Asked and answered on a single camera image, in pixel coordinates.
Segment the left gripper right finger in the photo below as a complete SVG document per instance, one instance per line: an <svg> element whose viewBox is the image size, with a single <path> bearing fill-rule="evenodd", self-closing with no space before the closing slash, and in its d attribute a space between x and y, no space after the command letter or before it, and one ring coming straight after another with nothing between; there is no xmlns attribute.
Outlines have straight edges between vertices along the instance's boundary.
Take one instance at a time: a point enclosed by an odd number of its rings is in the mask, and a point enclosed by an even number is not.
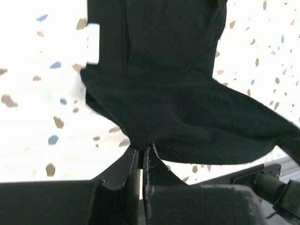
<svg viewBox="0 0 300 225"><path fill-rule="evenodd" d="M265 225L254 192L241 185L188 185L158 157L143 160L143 203L148 225Z"/></svg>

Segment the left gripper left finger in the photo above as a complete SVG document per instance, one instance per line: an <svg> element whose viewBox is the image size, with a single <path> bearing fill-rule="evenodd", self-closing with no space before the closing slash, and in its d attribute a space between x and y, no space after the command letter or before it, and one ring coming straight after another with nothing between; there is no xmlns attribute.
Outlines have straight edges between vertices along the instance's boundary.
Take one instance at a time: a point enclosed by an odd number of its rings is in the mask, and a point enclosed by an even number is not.
<svg viewBox="0 0 300 225"><path fill-rule="evenodd" d="M2 183L3 225L136 225L138 151L128 148L91 180Z"/></svg>

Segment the black t shirt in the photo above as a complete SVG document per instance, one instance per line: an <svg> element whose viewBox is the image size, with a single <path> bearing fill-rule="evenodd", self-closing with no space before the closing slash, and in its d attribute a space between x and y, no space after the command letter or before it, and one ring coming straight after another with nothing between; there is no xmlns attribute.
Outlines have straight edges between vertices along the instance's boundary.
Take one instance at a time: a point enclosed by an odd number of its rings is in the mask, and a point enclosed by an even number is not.
<svg viewBox="0 0 300 225"><path fill-rule="evenodd" d="M236 165L280 147L300 160L300 130L213 79L225 0L89 0L99 63L80 72L86 104L138 150L161 159Z"/></svg>

